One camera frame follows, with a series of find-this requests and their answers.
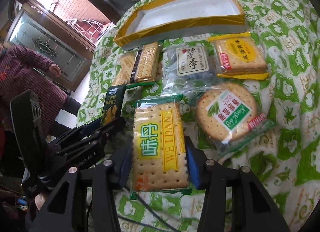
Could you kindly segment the person in striped sweater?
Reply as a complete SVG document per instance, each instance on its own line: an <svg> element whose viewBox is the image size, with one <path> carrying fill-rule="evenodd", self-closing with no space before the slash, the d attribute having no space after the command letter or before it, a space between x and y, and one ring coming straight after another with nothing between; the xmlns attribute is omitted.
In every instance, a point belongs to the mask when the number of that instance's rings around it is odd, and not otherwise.
<svg viewBox="0 0 320 232"><path fill-rule="evenodd" d="M11 125L10 101L30 89L39 98L43 136L59 137L70 128L57 122L57 115L64 110L76 116L81 104L35 69L61 75L57 64L31 49L1 47L1 120Z"/></svg>

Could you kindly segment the Weidan green cracker pack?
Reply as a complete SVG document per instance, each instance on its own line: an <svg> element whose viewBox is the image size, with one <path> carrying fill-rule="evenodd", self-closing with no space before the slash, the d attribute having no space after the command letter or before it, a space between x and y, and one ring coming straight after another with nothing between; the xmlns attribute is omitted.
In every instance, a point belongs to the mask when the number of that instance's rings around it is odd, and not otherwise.
<svg viewBox="0 0 320 232"><path fill-rule="evenodd" d="M132 197L140 192L191 194L180 115L182 98L173 95L137 101L133 120Z"/></svg>

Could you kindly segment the dark green cracker pack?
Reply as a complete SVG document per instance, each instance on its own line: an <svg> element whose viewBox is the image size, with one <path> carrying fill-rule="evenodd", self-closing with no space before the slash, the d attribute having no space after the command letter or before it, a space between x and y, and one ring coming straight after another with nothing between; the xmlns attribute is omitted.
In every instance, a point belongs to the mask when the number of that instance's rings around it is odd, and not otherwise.
<svg viewBox="0 0 320 232"><path fill-rule="evenodd" d="M155 82L140 82L110 86L105 97L103 113L100 122L101 126L107 125L114 119L121 116L121 109L127 89L136 88L138 86L149 86L153 84L155 84Z"/></svg>

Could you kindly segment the green patterned quilt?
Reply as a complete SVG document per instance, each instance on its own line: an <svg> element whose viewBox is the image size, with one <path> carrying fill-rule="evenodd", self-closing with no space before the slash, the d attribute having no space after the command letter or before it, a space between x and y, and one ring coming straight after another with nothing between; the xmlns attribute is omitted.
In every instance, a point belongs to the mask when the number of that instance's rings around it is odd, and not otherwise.
<svg viewBox="0 0 320 232"><path fill-rule="evenodd" d="M120 70L120 55L125 53L113 39L125 20L151 1L141 0L129 8L97 45L77 126L101 116L107 89ZM231 168L249 166L290 230L298 231L319 201L319 16L309 0L238 1L251 37L266 56L270 77L234 82L246 86L277 126L218 161ZM193 190L190 196L140 195L167 224L179 231L197 230L204 191ZM116 206L121 216L152 226L120 220L122 231L168 231L138 200L131 201L125 189L116 194Z"/></svg>

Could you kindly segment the wooden glass-panel door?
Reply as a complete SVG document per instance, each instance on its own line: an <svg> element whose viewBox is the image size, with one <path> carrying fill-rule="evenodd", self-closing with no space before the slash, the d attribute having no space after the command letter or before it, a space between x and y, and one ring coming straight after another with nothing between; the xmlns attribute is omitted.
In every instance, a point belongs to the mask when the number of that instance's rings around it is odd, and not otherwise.
<svg viewBox="0 0 320 232"><path fill-rule="evenodd" d="M9 18L4 46L23 46L51 59L60 67L60 77L40 72L61 88L75 91L89 71L94 44L35 0L24 4L11 0Z"/></svg>

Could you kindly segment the round scallion cracker pack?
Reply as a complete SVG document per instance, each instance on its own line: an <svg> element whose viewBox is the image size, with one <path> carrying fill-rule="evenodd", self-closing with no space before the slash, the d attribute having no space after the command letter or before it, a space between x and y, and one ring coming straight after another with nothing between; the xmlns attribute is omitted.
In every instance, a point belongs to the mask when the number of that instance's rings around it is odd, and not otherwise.
<svg viewBox="0 0 320 232"><path fill-rule="evenodd" d="M195 100L195 115L208 142L220 155L240 149L276 125L244 86L232 82L201 92Z"/></svg>

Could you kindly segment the beige cracker pack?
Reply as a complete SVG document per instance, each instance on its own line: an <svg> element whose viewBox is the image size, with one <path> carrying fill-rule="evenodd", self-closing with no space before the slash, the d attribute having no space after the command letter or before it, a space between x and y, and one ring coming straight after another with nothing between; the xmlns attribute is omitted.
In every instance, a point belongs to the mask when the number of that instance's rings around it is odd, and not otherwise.
<svg viewBox="0 0 320 232"><path fill-rule="evenodd" d="M136 54L133 52L125 53L120 57L120 65L125 81L130 81L133 66L135 64Z"/></svg>

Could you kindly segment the small golden cracker pack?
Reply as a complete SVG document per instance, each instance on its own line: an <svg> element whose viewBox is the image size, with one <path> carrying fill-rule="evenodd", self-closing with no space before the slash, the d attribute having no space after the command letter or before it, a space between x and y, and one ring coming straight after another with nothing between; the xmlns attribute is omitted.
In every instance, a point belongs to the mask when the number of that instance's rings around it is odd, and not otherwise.
<svg viewBox="0 0 320 232"><path fill-rule="evenodd" d="M129 83L129 74L127 71L120 69L112 82L112 86L123 85Z"/></svg>

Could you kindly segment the metal stair railing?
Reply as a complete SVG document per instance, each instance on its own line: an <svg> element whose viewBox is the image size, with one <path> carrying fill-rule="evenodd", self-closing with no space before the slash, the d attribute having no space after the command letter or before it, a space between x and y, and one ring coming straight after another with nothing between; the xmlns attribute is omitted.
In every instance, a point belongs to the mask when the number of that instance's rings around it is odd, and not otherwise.
<svg viewBox="0 0 320 232"><path fill-rule="evenodd" d="M77 18L67 19L65 22L94 44L97 44L110 25L110 22L101 23L96 20L78 20Z"/></svg>

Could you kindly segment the yellow square cracker pack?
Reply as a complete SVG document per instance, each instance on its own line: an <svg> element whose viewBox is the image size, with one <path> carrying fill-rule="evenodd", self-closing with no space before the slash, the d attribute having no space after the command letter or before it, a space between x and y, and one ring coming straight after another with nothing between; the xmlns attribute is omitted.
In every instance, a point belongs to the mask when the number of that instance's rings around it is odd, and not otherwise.
<svg viewBox="0 0 320 232"><path fill-rule="evenodd" d="M267 64L251 38L251 33L226 34L208 38L216 52L217 76L265 80Z"/></svg>

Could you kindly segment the yellow-rimmed white foam tray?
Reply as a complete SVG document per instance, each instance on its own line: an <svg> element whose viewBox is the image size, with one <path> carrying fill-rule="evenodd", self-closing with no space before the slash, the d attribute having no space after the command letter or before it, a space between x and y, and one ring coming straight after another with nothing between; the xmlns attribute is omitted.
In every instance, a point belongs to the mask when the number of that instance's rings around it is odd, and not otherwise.
<svg viewBox="0 0 320 232"><path fill-rule="evenodd" d="M128 17L114 42L131 50L172 38L245 30L245 14L238 0L153 0Z"/></svg>

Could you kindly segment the clear preserved plum bag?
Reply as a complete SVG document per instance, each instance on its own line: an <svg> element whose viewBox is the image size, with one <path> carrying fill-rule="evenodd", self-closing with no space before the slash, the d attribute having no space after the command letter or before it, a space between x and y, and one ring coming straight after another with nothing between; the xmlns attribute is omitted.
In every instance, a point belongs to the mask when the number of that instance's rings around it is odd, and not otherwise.
<svg viewBox="0 0 320 232"><path fill-rule="evenodd" d="M164 55L163 96L201 91L218 82L215 50L210 44L169 47Z"/></svg>

